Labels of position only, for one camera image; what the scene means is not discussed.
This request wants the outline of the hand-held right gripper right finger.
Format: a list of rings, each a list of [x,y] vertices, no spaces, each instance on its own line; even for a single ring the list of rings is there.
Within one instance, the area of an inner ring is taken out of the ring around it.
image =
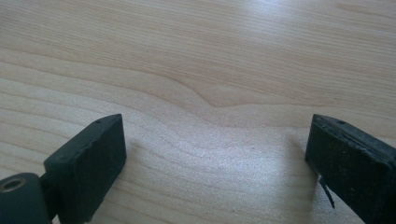
[[[396,148],[315,114],[305,160],[365,224],[396,224]]]

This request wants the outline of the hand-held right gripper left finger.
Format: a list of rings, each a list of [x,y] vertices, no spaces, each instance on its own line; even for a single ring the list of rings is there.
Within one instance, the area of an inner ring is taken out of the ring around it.
[[[91,221],[125,162],[122,115],[91,123],[44,161],[49,216],[62,224]]]

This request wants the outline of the thin black strip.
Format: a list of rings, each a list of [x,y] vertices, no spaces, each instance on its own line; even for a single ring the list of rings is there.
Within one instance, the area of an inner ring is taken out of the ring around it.
[[[326,194],[326,196],[327,196],[327,198],[328,198],[328,200],[329,200],[329,202],[331,204],[331,207],[334,209],[335,208],[335,203],[334,203],[332,195],[330,194],[330,191],[329,191],[329,189],[327,187],[326,180],[323,178],[323,176],[321,176],[319,178],[318,182],[321,185],[321,187],[323,188],[323,190],[325,191],[325,194]]]

